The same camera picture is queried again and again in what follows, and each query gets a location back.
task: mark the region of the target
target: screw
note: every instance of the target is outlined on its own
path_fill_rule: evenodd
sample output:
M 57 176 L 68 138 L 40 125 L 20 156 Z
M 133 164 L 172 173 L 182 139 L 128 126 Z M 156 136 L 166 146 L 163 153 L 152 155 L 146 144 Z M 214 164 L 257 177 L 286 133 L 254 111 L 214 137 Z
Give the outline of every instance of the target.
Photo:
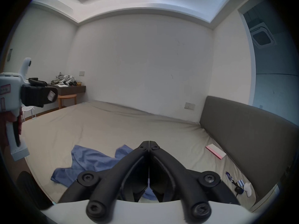
M 105 214 L 105 207 L 97 201 L 92 201 L 87 205 L 87 212 L 93 217 L 102 217 Z
M 214 181 L 215 181 L 215 177 L 214 177 L 213 175 L 211 175 L 211 174 L 208 174 L 208 175 L 206 175 L 206 176 L 204 177 L 204 180 L 205 180 L 206 182 L 214 182 Z
M 192 215 L 196 218 L 202 218 L 210 213 L 210 206 L 206 203 L 197 204 L 192 209 Z
M 86 181 L 86 182 L 90 182 L 91 180 L 93 180 L 93 175 L 92 174 L 85 174 L 82 179 L 83 181 Z

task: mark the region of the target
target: blue towel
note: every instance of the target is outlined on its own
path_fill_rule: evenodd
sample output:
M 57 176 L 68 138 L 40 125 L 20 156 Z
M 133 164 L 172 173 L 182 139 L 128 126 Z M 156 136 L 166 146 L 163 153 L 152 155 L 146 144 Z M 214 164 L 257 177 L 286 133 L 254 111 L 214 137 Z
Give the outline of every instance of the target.
M 52 174 L 51 180 L 69 187 L 78 177 L 79 173 L 87 170 L 99 172 L 112 168 L 119 160 L 132 151 L 124 145 L 115 152 L 115 158 L 111 158 L 99 151 L 75 145 L 72 154 L 72 166 L 70 168 L 57 168 Z M 144 198 L 156 200 L 156 196 L 148 186 L 143 194 Z

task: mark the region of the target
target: wooden desk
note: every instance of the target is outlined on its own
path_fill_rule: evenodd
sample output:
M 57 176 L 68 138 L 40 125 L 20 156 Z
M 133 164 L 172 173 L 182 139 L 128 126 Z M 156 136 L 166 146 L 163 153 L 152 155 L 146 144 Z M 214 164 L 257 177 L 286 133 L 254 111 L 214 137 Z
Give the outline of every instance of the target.
M 78 93 L 85 93 L 85 85 L 69 86 L 69 87 L 59 87 L 57 85 L 48 84 L 48 86 L 53 86 L 58 89 L 58 95 L 73 95 Z

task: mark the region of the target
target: wall outlet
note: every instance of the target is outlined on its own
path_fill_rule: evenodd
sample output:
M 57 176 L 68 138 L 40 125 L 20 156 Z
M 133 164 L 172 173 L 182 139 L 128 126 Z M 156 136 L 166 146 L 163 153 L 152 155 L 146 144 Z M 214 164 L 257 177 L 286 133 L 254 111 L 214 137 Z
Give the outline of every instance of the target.
M 191 104 L 191 103 L 185 103 L 185 109 L 187 110 L 194 110 L 195 109 L 195 104 Z

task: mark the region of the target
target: mattress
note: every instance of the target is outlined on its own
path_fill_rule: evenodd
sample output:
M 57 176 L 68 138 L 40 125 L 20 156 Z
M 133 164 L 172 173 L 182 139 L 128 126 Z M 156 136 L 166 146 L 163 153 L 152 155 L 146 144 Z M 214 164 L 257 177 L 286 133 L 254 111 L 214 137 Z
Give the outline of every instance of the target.
M 199 124 L 100 101 L 80 103 L 28 120 L 23 123 L 21 137 L 30 152 L 25 160 L 32 175 L 54 202 L 67 188 L 50 178 L 56 168 L 71 166 L 74 145 L 114 157 L 116 149 L 124 144 L 135 149 L 143 141 L 153 140 L 185 168 L 218 173 L 231 190 L 235 186 L 226 171 L 235 181 L 249 182 L 227 155 L 220 160 L 205 148 L 212 143 L 221 147 Z M 256 201 L 253 187 L 251 197 L 244 192 L 237 199 L 245 208 L 251 208 Z

